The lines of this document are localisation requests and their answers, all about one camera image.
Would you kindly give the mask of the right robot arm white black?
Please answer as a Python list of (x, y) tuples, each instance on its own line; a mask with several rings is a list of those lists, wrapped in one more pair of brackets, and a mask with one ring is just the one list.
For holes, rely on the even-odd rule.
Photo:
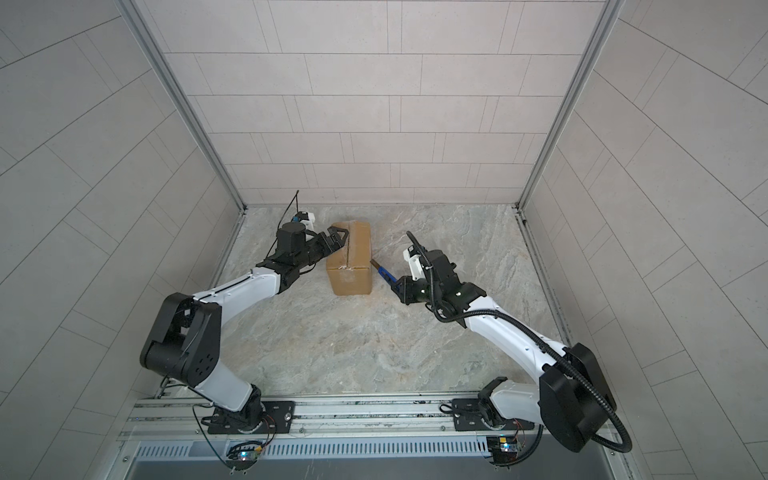
[(463, 282), (440, 250), (418, 245), (404, 250), (408, 275), (388, 280), (401, 303), (422, 303), (441, 323), (457, 323), (482, 336), (523, 368), (533, 380), (519, 386), (498, 377), (478, 394), (472, 414), (491, 429), (526, 421), (546, 428), (566, 449), (578, 452), (590, 441), (620, 453), (632, 449), (628, 430), (594, 353), (566, 346), (507, 313), (483, 289)]

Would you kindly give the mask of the brown cardboard express box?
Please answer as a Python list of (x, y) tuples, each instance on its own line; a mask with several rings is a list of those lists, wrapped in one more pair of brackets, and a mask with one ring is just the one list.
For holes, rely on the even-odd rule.
[(373, 280), (370, 223), (341, 221), (332, 226), (349, 231), (345, 246), (326, 260), (333, 292), (337, 296), (369, 295)]

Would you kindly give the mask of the blue utility knife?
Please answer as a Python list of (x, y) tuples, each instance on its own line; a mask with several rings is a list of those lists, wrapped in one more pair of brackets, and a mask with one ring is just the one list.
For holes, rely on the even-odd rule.
[(381, 266), (374, 259), (371, 259), (370, 263), (390, 288), (394, 288), (396, 286), (397, 279), (386, 268)]

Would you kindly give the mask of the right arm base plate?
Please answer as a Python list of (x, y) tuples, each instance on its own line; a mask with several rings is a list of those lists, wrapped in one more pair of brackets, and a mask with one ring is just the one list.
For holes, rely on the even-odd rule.
[(439, 411), (453, 420), (457, 432), (470, 431), (533, 431), (536, 425), (519, 419), (503, 419), (483, 406), (478, 399), (455, 398), (442, 403)]

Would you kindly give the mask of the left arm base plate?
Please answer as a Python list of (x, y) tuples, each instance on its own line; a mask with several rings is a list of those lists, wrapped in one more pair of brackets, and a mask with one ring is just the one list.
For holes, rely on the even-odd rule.
[(215, 407), (212, 415), (203, 417), (201, 424), (208, 434), (287, 434), (295, 413), (293, 401), (261, 401), (246, 405), (240, 412)]

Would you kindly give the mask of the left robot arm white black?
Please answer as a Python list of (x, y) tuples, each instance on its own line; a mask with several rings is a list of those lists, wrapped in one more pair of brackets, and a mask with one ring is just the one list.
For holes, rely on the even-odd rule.
[(231, 282), (194, 295), (173, 293), (158, 311), (142, 351), (141, 366), (180, 381), (213, 406), (232, 429), (250, 432), (264, 417), (260, 390), (220, 359), (221, 330), (262, 300), (286, 291), (303, 269), (341, 250), (349, 230), (313, 232), (300, 221), (276, 232), (276, 250)]

